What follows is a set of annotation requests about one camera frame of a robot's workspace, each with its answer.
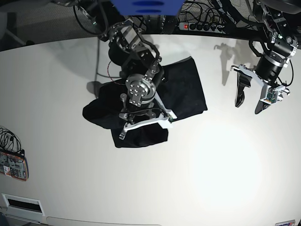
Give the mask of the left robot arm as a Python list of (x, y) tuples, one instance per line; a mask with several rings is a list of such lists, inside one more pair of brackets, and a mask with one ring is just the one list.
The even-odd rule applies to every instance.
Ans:
[(253, 2), (254, 17), (264, 24), (267, 40), (264, 41), (259, 37), (249, 40), (250, 49), (259, 57), (254, 68), (247, 68), (245, 65), (231, 67), (237, 72), (236, 107), (240, 107), (244, 102), (244, 88), (249, 88), (252, 80), (261, 86), (255, 114), (282, 101), (284, 93), (290, 94), (289, 84), (282, 82), (279, 74), (284, 67), (291, 64), (291, 58), (296, 54), (299, 42), (283, 14), (298, 14), (300, 11), (299, 0), (255, 0)]

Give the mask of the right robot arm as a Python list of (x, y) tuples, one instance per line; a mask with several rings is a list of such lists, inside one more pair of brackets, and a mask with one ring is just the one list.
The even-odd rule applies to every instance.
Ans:
[(163, 129), (170, 128), (176, 115), (164, 106), (157, 93), (164, 74), (162, 58), (132, 18), (122, 16), (109, 0), (55, 0), (53, 3), (82, 13), (95, 27), (94, 34), (109, 42), (109, 59), (121, 67), (119, 76), (124, 80), (117, 86), (124, 88), (120, 94), (123, 107), (119, 118), (125, 121), (125, 130), (155, 123)]

